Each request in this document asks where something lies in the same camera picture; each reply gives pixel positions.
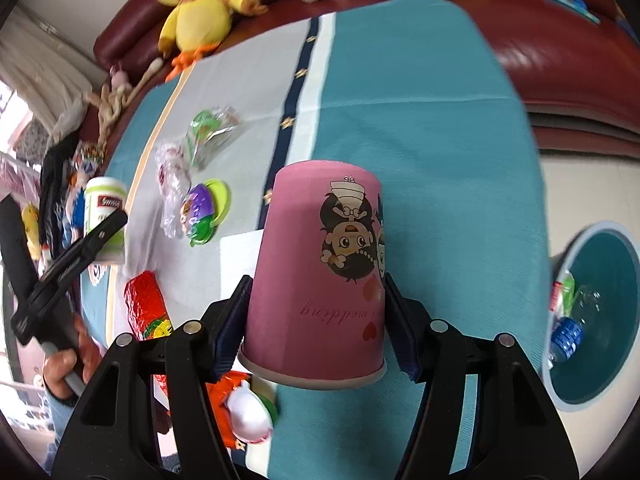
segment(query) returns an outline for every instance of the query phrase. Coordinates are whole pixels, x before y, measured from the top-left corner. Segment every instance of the metal screw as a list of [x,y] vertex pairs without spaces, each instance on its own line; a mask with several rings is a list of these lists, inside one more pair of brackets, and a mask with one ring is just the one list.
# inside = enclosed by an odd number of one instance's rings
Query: metal screw
[[446,332],[449,329],[449,325],[441,319],[434,319],[431,321],[431,330],[438,333]]
[[133,336],[129,333],[120,334],[116,338],[116,345],[118,346],[126,346],[133,341]]
[[190,321],[184,324],[183,330],[187,334],[196,334],[202,328],[202,324],[199,321]]
[[511,347],[516,343],[516,340],[513,338],[511,334],[500,334],[498,336],[498,341],[502,346],[507,346],[507,347]]

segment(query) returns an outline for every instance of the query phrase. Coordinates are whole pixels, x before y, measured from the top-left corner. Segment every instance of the red leather sofa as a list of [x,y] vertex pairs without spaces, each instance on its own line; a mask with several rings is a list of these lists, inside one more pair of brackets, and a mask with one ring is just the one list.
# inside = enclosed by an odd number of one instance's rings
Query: red leather sofa
[[[263,0],[270,12],[236,16],[220,50],[286,23],[385,0]],[[594,25],[550,0],[450,0],[469,13],[530,114],[542,150],[640,158],[640,47],[616,25],[615,0],[584,0],[602,22]],[[129,0],[97,38],[94,53],[108,70],[120,61],[133,80],[158,56],[156,43],[170,9],[156,0]],[[109,154],[144,94],[160,84],[166,66],[123,115]],[[81,138],[97,136],[95,111]]]

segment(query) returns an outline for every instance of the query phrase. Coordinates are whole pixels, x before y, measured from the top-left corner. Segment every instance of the red foil wrapper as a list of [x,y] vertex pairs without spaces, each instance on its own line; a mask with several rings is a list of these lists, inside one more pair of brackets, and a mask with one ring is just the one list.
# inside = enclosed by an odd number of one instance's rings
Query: red foil wrapper
[[[138,341],[163,337],[174,331],[156,276],[150,270],[145,270],[127,283],[124,301],[129,325]],[[156,380],[168,396],[166,376],[156,375]]]

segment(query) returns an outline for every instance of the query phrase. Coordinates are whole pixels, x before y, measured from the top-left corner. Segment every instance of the white floor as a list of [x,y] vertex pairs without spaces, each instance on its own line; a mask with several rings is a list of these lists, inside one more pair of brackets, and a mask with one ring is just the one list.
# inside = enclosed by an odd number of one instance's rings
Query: white floor
[[[542,157],[550,254],[560,253],[585,226],[601,220],[624,225],[640,241],[640,163],[615,158]],[[581,475],[618,434],[640,394],[640,345],[593,406],[560,412]]]

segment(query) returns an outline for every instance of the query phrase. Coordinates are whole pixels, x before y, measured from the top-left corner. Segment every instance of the blue sleeve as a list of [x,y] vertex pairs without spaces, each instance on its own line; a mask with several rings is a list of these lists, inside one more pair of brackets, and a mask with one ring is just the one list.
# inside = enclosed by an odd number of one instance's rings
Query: blue sleeve
[[74,412],[74,409],[69,406],[65,406],[59,400],[57,400],[49,390],[47,389],[47,400],[49,401],[49,409],[51,411],[51,419],[53,420],[53,429],[56,431],[56,439],[53,444],[49,444],[47,449],[47,457],[42,464],[42,468],[48,474],[51,474],[51,469],[53,468],[53,461],[56,457],[56,452],[58,451],[58,446],[60,445],[60,440],[62,439],[62,434],[65,433],[66,424],[69,422],[71,418],[71,414]]

